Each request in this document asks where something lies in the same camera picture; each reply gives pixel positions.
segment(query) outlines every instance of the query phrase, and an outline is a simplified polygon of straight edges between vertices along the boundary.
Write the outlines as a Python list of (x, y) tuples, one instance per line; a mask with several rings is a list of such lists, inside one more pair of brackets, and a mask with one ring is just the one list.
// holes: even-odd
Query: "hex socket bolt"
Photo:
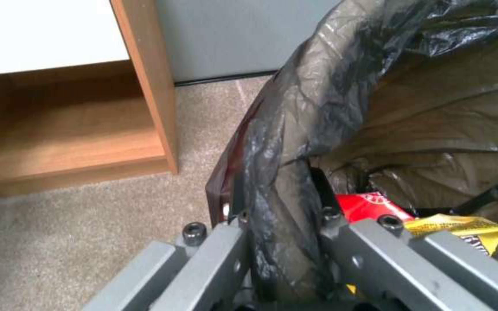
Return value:
[(381, 215), (378, 224), (395, 236), (400, 236), (405, 228), (401, 219), (393, 215)]
[(207, 237), (207, 227), (201, 222), (190, 222), (184, 226), (182, 237), (187, 246), (199, 246)]

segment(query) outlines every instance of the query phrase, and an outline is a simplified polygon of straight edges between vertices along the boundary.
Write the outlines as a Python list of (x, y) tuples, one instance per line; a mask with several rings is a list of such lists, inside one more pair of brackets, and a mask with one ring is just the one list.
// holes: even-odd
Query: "trash bin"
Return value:
[(206, 185), (213, 224), (247, 212), (261, 299), (330, 292), (310, 167), (498, 222), (498, 0), (344, 0), (265, 84)]

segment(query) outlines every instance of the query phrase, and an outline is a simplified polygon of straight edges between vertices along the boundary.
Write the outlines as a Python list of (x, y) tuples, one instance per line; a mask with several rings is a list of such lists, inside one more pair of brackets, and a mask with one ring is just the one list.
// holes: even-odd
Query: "beige carpet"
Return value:
[(205, 183), (268, 77), (179, 87), (180, 175), (0, 199), (0, 310), (77, 310), (151, 240), (209, 224)]

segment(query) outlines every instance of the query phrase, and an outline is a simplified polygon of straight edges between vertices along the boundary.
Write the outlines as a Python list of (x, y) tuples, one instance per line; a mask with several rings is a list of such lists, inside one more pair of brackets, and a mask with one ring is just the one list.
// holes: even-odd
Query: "wooden cabinet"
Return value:
[[(15, 15), (29, 18), (14, 25), (19, 30), (36, 29), (31, 24), (44, 14), (55, 14), (58, 25), (43, 16), (37, 27), (46, 29), (35, 34), (0, 32), (0, 49), (9, 48), (0, 52), (0, 197), (177, 173), (174, 84), (154, 1), (112, 0), (112, 9), (100, 0), (19, 3)], [(83, 6), (89, 10), (75, 20)], [(76, 33), (64, 34), (59, 9), (73, 14), (67, 20)], [(40, 33), (68, 41), (45, 47), (59, 40), (30, 37)], [(5, 43), (17, 41), (11, 35), (24, 36), (27, 46), (14, 53)]]

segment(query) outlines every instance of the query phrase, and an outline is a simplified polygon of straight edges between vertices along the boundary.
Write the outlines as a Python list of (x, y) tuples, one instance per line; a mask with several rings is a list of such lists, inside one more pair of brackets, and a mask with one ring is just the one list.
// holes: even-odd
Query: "wooden shelf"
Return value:
[(156, 8), (112, 0), (131, 60), (0, 74), (0, 197), (176, 174), (176, 108)]
[(145, 174), (166, 167), (158, 163), (166, 156), (134, 74), (38, 85), (8, 96), (0, 120), (0, 197), (32, 190), (17, 188), (20, 181), (78, 173), (85, 183), (117, 165), (122, 175), (129, 165), (136, 171), (152, 165)]

